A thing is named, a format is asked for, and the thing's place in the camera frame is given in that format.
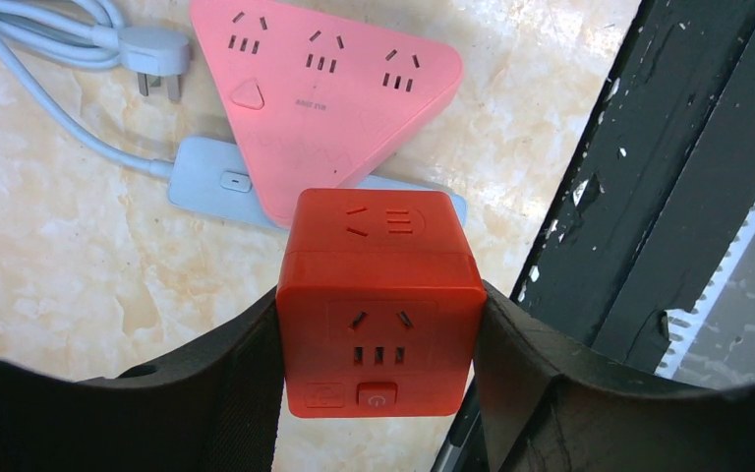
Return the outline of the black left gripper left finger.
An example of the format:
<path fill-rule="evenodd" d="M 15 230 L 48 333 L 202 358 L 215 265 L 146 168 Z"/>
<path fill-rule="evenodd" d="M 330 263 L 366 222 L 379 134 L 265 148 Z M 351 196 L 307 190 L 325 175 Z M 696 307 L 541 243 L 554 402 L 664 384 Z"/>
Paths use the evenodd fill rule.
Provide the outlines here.
<path fill-rule="evenodd" d="M 273 292 L 112 379 L 0 360 L 0 471 L 268 471 L 283 387 Z"/>

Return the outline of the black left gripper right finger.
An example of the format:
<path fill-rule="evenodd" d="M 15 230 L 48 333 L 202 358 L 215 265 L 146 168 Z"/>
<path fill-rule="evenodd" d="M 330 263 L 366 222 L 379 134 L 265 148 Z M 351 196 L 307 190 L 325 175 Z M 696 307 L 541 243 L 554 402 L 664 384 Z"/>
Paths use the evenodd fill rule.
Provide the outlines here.
<path fill-rule="evenodd" d="M 474 369 L 492 470 L 755 471 L 755 383 L 636 370 L 487 293 Z"/>

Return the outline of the red cube socket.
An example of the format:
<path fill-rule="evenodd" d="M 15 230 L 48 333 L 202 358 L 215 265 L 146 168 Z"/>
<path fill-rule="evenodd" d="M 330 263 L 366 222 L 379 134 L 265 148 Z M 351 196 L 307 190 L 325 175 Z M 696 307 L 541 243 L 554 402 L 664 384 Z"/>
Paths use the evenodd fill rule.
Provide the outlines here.
<path fill-rule="evenodd" d="M 290 412 L 454 414 L 486 300 L 446 193 L 304 191 L 275 296 Z"/>

